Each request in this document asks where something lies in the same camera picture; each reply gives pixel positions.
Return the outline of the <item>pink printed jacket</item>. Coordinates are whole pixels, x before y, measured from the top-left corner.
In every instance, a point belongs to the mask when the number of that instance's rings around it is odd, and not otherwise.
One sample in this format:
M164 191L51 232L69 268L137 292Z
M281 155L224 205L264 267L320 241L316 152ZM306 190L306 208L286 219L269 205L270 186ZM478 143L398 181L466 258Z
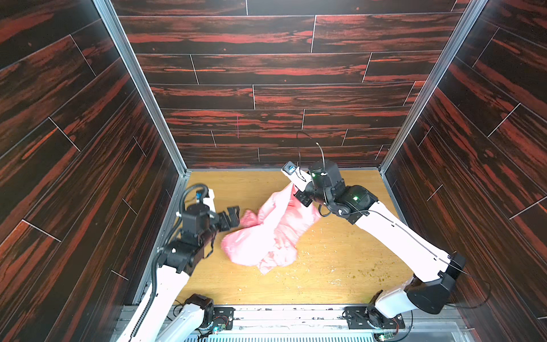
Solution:
M320 219L319 211L296 199L293 184L273 193L258 212L247 210L240 229L221 242L229 260L242 266L255 266L262 274L285 267L298 259L299 239Z

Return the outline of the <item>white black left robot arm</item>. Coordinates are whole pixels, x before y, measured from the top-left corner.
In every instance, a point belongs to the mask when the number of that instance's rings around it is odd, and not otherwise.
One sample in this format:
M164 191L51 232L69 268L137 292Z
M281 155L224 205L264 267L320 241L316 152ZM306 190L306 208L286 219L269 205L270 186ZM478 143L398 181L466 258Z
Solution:
M119 341L184 341L195 331L213 331L214 302L206 296L193 294L171 323L165 319L199 262L214 251L217 235L239 226L239 207L216 212L214 199L202 183L184 190L174 226L152 259L150 288Z

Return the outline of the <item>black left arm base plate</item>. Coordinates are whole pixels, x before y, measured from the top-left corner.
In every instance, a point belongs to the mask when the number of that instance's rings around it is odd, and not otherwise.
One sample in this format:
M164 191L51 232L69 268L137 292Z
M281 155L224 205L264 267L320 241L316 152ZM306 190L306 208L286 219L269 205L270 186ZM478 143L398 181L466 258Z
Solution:
M212 332L230 331L234 325L235 308L230 306L215 306L212 315Z

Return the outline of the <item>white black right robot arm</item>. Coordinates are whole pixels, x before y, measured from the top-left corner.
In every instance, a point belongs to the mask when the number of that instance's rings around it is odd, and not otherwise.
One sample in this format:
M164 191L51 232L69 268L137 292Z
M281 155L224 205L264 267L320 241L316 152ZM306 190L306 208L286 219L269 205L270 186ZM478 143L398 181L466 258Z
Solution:
M388 292L378 292L368 305L370 319L393 319L419 309L438 314L447 305L466 259L449 254L422 238L396 218L380 200L361 185L346 185L338 166L329 160L315 162L305 172L292 162L282 171L296 186L296 198L312 202L374 236L413 272L411 279Z

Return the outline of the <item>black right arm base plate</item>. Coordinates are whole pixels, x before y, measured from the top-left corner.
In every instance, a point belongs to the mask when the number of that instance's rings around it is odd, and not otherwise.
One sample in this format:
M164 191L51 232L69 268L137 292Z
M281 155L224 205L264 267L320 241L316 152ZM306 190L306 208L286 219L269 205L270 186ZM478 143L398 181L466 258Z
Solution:
M377 309L369 306L346 306L342 313L350 330L393 330L405 329L406 325L401 315L395 318L383 316Z

